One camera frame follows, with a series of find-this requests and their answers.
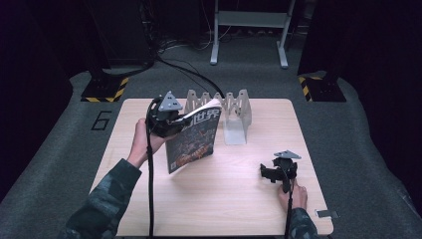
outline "camouflage sleeve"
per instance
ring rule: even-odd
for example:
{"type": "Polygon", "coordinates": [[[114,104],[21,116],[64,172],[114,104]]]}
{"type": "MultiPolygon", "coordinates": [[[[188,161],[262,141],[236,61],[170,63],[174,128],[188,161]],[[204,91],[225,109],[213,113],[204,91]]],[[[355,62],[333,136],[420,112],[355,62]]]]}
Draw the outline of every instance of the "camouflage sleeve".
{"type": "Polygon", "coordinates": [[[121,159],[66,223],[58,238],[113,238],[141,172],[121,159]]]}
{"type": "Polygon", "coordinates": [[[308,213],[303,208],[292,210],[292,222],[290,226],[291,238],[317,239],[317,228],[308,213]]]}

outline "hand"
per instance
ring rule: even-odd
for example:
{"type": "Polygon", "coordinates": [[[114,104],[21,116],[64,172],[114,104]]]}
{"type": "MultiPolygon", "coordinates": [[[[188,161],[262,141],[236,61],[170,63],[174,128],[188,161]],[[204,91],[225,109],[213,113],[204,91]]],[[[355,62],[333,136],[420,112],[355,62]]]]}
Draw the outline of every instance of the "hand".
{"type": "MultiPolygon", "coordinates": [[[[167,140],[173,137],[174,136],[163,138],[155,134],[151,134],[150,142],[151,142],[151,147],[152,147],[152,153],[156,153],[167,140]]],[[[133,166],[140,168],[143,165],[143,163],[148,160],[148,156],[146,154],[147,146],[148,146],[148,143],[146,140],[145,119],[140,119],[136,123],[132,147],[130,150],[130,154],[127,158],[127,161],[131,163],[133,166]]]]}
{"type": "MultiPolygon", "coordinates": [[[[294,182],[293,187],[294,187],[294,190],[292,194],[292,199],[293,199],[292,209],[301,207],[304,210],[307,210],[307,203],[308,203],[307,189],[303,186],[299,186],[296,180],[294,182]]],[[[283,185],[281,185],[278,189],[278,196],[279,196],[280,203],[282,204],[283,210],[287,212],[289,208],[290,192],[285,193],[283,191],[283,185]]]]}

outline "stand leg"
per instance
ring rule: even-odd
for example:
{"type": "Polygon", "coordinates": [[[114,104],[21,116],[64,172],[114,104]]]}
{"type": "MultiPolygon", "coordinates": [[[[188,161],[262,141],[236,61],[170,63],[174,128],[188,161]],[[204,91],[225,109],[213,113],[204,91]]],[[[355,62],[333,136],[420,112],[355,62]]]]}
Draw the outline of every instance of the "stand leg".
{"type": "Polygon", "coordinates": [[[296,0],[292,0],[291,4],[289,5],[289,11],[286,15],[285,26],[283,28],[282,39],[277,42],[277,48],[279,50],[280,65],[282,66],[282,69],[287,69],[289,67],[288,59],[286,57],[285,44],[286,44],[286,37],[289,32],[289,26],[292,19],[292,13],[293,13],[293,8],[295,7],[295,3],[296,3],[296,0]]]}
{"type": "Polygon", "coordinates": [[[215,0],[215,12],[214,12],[214,44],[212,46],[211,61],[210,64],[215,66],[217,65],[218,58],[218,0],[215,0]]]}

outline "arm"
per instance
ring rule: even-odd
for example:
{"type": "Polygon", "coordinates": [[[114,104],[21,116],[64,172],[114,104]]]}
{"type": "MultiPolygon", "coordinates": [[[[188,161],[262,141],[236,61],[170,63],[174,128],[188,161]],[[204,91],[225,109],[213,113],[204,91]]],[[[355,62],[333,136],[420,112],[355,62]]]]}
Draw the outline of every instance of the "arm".
{"type": "MultiPolygon", "coordinates": [[[[141,175],[139,168],[147,161],[145,119],[135,128],[132,147],[127,160],[118,164],[90,193],[85,205],[66,223],[58,238],[113,238],[118,223],[127,209],[131,193],[141,175]]],[[[151,136],[153,152],[168,140],[151,136]]]]}
{"type": "MultiPolygon", "coordinates": [[[[283,185],[278,189],[278,196],[285,212],[288,211],[289,192],[283,191],[283,185]]],[[[308,193],[307,189],[298,186],[297,181],[294,182],[294,190],[292,195],[292,221],[289,234],[292,238],[317,239],[317,228],[307,213],[308,193]]]]}

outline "gray carpet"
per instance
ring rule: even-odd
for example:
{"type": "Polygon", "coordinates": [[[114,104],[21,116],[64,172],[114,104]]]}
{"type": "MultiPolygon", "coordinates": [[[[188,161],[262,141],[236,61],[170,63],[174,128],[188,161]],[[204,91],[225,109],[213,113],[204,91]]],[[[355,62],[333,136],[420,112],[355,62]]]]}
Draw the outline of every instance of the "gray carpet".
{"type": "MultiPolygon", "coordinates": [[[[254,37],[221,44],[217,66],[209,64],[211,47],[203,51],[178,47],[161,57],[189,62],[223,92],[237,95],[247,89],[250,98],[293,102],[326,204],[340,214],[332,221],[332,238],[420,238],[422,220],[374,147],[353,87],[344,80],[338,82],[347,103],[306,102],[296,76],[305,39],[297,36],[288,50],[287,70],[280,68],[277,40],[254,37]]],[[[67,109],[0,205],[0,238],[56,237],[86,199],[125,99],[154,98],[169,90],[177,98],[185,98],[189,89],[203,92],[185,75],[161,63],[130,77],[117,103],[80,102],[89,80],[88,73],[71,78],[74,95],[67,109]],[[91,130],[100,112],[111,112],[103,114],[108,125],[105,130],[91,130]]]]}

